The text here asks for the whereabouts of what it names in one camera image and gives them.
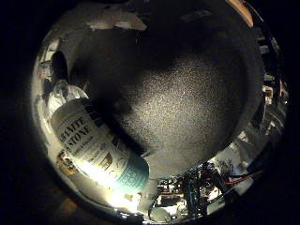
bottle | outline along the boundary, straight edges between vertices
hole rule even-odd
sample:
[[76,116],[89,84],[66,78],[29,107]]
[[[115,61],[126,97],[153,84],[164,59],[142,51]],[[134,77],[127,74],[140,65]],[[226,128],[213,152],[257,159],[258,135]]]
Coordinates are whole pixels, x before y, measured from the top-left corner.
[[126,194],[144,189],[147,162],[113,135],[81,88],[59,80],[50,93],[48,110],[53,132],[81,173]]

cable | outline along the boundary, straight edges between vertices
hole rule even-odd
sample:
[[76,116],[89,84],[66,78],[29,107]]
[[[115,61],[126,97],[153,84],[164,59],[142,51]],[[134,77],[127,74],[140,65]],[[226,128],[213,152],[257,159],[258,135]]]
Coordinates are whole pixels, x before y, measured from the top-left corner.
[[243,175],[243,176],[241,176],[240,179],[229,181],[229,182],[225,182],[225,184],[226,185],[236,185],[236,184],[238,184],[238,183],[240,183],[242,181],[245,181],[245,180],[249,179],[250,177],[253,177],[253,176],[255,176],[255,175],[259,174],[259,173],[263,173],[263,170],[257,171],[257,172],[255,172],[253,174]]

label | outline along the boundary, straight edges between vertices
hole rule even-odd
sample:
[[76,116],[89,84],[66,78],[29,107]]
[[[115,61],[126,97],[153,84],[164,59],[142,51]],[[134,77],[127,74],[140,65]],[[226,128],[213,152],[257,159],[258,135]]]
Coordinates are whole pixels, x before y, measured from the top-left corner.
[[53,114],[51,123],[74,165],[86,176],[126,192],[144,188],[147,163],[112,135],[87,99],[67,102]]

